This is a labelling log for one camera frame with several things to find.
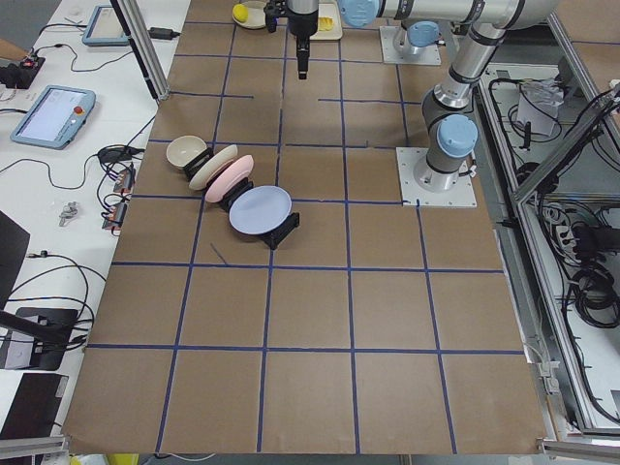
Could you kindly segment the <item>yellow sliced bread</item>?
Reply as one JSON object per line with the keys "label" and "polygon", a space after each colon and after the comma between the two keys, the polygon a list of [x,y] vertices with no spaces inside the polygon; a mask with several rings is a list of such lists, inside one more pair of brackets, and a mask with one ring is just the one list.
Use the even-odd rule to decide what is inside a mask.
{"label": "yellow sliced bread", "polygon": [[334,19],[330,16],[320,16],[318,20],[318,31],[328,32],[334,27]]}

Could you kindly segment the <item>light blue plate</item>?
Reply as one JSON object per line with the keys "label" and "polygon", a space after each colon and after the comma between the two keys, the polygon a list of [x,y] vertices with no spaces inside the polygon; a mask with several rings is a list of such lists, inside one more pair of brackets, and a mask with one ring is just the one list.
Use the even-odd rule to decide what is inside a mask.
{"label": "light blue plate", "polygon": [[232,227],[239,233],[268,233],[279,227],[292,208],[290,194],[278,186],[259,186],[242,194],[229,212]]}

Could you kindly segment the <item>pink plate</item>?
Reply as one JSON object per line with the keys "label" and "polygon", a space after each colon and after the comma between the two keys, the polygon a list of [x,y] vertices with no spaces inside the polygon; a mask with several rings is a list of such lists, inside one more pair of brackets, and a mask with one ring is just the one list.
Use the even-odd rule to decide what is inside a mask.
{"label": "pink plate", "polygon": [[204,198],[207,202],[216,203],[242,179],[249,176],[254,168],[254,157],[245,155],[233,162],[212,182],[206,190]]}

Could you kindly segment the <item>cream plate in rack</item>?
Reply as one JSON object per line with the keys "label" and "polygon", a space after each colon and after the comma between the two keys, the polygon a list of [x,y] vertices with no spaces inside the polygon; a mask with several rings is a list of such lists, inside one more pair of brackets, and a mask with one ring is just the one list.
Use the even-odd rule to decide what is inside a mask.
{"label": "cream plate in rack", "polygon": [[204,190],[223,170],[238,158],[236,144],[229,145],[213,155],[189,181],[193,191]]}

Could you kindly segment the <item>white rectangular tray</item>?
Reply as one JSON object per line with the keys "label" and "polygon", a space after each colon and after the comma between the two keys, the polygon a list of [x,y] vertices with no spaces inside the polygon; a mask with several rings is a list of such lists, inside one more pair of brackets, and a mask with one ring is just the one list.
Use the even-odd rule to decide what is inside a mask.
{"label": "white rectangular tray", "polygon": [[318,30],[311,37],[311,40],[338,41],[342,38],[342,35],[343,30],[337,2],[320,2]]}

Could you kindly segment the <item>yellow lemon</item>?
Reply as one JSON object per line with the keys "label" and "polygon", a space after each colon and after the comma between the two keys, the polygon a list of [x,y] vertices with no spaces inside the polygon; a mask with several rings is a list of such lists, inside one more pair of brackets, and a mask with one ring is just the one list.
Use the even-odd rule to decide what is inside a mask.
{"label": "yellow lemon", "polygon": [[232,8],[232,17],[238,23],[246,23],[249,18],[249,10],[242,3],[237,3]]}

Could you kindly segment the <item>black power adapter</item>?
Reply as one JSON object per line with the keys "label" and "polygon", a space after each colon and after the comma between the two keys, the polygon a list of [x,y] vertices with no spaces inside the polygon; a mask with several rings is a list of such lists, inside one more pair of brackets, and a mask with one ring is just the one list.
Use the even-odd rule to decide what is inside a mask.
{"label": "black power adapter", "polygon": [[150,27],[148,34],[151,39],[156,40],[172,40],[180,35],[179,32],[173,29],[162,27]]}

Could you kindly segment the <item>cream bowl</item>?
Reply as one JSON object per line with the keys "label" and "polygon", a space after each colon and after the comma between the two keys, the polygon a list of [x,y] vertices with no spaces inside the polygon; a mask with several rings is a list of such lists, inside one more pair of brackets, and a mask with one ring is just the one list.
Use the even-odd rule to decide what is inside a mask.
{"label": "cream bowl", "polygon": [[181,136],[169,143],[166,149],[166,157],[172,166],[182,170],[205,149],[206,143],[200,137]]}

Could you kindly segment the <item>far blue teach pendant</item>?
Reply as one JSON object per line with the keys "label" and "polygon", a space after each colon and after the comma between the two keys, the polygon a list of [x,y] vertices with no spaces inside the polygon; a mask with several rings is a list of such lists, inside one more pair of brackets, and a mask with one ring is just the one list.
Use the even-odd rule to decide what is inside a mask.
{"label": "far blue teach pendant", "polygon": [[88,47],[125,47],[129,44],[111,5],[95,7],[81,39]]}

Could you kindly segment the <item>blue teach pendant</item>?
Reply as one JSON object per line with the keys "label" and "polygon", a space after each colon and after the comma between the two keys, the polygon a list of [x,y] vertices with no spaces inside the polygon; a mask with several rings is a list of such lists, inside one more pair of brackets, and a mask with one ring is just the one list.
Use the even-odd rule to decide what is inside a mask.
{"label": "blue teach pendant", "polygon": [[129,44],[111,5],[95,7],[81,39],[88,47],[125,47]]}
{"label": "blue teach pendant", "polygon": [[11,141],[63,149],[74,140],[96,101],[91,90],[48,85],[11,133]]}

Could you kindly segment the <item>black dish rack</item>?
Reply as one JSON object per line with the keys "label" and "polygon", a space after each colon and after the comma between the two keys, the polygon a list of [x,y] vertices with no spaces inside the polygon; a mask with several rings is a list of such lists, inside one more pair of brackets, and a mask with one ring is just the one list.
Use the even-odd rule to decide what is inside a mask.
{"label": "black dish rack", "polygon": [[[198,172],[198,170],[213,156],[217,153],[214,153],[212,151],[211,148],[207,147],[203,153],[201,153],[200,155],[198,155],[194,160],[192,160],[188,165],[186,165],[183,168],[183,171],[188,179],[188,181],[191,180],[191,178],[193,177],[194,174],[196,174]],[[242,179],[240,182],[238,182],[224,197],[221,201],[213,203],[218,205],[220,208],[222,208],[225,212],[228,213],[230,212],[230,209],[233,205],[233,203],[245,192],[247,192],[248,190],[255,188],[256,186],[254,185],[253,181],[250,179],[250,175],[249,174],[248,177]],[[204,192],[206,192],[206,190],[210,187],[210,185],[212,184],[212,182],[215,180],[213,179],[204,190],[201,190]],[[300,223],[300,218],[299,218],[299,214],[297,212],[293,212],[291,209],[291,212],[289,214],[289,216],[285,219],[285,221],[276,229],[272,230],[271,232],[265,232],[265,233],[261,233],[261,234],[256,234],[253,236],[258,237],[262,242],[264,242],[269,249],[271,250],[275,250],[278,248],[278,246],[280,245],[280,243],[295,229],[299,226]]]}

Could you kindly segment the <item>crumpled white paper bag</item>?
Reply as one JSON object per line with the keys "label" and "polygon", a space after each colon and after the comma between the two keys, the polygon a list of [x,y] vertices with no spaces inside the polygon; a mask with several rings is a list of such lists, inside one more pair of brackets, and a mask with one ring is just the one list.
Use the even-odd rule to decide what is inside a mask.
{"label": "crumpled white paper bag", "polygon": [[516,123],[535,136],[550,138],[561,129],[559,109],[564,104],[564,93],[554,78],[528,79],[518,84],[519,102]]}

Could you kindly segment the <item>near blue teach pendant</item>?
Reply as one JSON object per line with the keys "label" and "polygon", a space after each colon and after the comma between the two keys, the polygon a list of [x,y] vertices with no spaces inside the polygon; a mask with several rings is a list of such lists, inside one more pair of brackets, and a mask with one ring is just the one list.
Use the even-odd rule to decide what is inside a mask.
{"label": "near blue teach pendant", "polygon": [[63,149],[74,140],[96,101],[91,90],[48,85],[11,133],[11,141]]}

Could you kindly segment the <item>black monitor stand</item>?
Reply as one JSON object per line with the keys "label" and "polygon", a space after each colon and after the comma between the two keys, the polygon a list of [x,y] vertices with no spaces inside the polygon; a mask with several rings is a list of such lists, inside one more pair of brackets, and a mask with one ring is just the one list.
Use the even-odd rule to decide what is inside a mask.
{"label": "black monitor stand", "polygon": [[[30,234],[6,214],[1,215],[1,305],[12,294],[26,257]],[[1,367],[7,370],[55,371],[70,346],[78,320],[76,309],[21,307],[1,312],[7,330],[1,342]]]}

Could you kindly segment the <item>aluminium frame post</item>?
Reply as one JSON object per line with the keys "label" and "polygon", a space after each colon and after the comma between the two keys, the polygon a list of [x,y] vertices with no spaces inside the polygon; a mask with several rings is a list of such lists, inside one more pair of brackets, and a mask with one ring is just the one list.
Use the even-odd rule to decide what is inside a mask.
{"label": "aluminium frame post", "polygon": [[136,57],[139,70],[151,97],[165,101],[170,86],[163,67],[152,44],[138,2],[135,0],[111,0],[110,4]]}

